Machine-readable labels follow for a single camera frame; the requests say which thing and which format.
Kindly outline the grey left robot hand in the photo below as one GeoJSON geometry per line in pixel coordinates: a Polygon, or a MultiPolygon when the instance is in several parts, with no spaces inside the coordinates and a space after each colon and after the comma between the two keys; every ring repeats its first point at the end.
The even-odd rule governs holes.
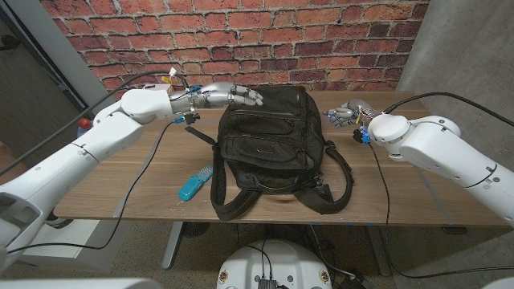
{"type": "Polygon", "coordinates": [[[216,82],[195,92],[172,92],[169,100],[174,113],[192,113],[197,108],[221,108],[226,104],[263,105],[263,96],[254,89],[228,82],[216,82]]]}

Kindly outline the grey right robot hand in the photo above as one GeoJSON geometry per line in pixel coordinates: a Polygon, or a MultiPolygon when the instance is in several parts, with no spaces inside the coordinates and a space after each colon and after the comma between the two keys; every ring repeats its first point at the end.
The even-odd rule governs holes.
{"type": "Polygon", "coordinates": [[[364,100],[352,99],[337,108],[323,111],[323,114],[334,127],[342,128],[350,125],[368,126],[381,112],[364,100]]]}

